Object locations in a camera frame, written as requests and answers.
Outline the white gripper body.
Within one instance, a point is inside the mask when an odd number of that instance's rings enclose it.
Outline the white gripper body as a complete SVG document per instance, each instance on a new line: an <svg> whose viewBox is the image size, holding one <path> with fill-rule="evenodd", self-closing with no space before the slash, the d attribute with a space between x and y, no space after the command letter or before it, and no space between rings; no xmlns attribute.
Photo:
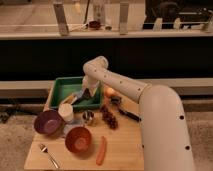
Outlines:
<svg viewBox="0 0 213 171"><path fill-rule="evenodd" d="M95 93L97 88L99 86L99 81L90 77L90 76L87 76L85 75L83 77L83 81L82 81L82 88L83 89L88 89L91 93Z"/></svg>

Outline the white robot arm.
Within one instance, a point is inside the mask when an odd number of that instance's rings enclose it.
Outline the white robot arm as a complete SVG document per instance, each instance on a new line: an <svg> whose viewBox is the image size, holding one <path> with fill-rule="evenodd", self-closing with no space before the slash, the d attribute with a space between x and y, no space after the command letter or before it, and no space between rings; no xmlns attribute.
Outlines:
<svg viewBox="0 0 213 171"><path fill-rule="evenodd" d="M144 171L195 171L183 104L172 88L113 73L104 56L86 62L83 71L86 88L101 82L139 105Z"/></svg>

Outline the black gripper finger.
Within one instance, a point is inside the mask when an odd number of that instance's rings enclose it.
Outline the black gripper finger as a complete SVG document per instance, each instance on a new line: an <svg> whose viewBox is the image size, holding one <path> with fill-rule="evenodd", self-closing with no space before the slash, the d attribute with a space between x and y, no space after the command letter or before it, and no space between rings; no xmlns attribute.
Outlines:
<svg viewBox="0 0 213 171"><path fill-rule="evenodd" d="M82 95L82 98L84 100L89 100L91 98L91 94L90 94L90 91L88 89L85 89L84 92L83 92L83 95Z"/></svg>

